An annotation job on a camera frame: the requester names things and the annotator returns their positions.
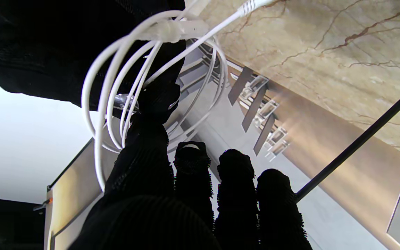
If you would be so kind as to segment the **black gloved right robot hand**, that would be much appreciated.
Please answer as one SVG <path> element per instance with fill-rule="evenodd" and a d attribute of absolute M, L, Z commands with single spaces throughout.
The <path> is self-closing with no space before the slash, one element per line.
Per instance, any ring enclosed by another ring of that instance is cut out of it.
<path fill-rule="evenodd" d="M 0 0 L 0 87 L 81 106 L 95 58 L 183 0 Z"/>

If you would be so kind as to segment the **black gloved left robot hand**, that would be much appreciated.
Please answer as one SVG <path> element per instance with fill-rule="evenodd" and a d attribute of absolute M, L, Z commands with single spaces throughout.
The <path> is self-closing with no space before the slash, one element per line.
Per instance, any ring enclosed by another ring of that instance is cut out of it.
<path fill-rule="evenodd" d="M 139 96 L 126 146 L 70 250 L 310 250 L 289 178 L 266 169 L 254 185 L 248 155 L 219 157 L 217 204 L 203 142 L 178 144 L 168 160 L 168 120 L 180 96 L 174 82 L 151 83 Z"/>

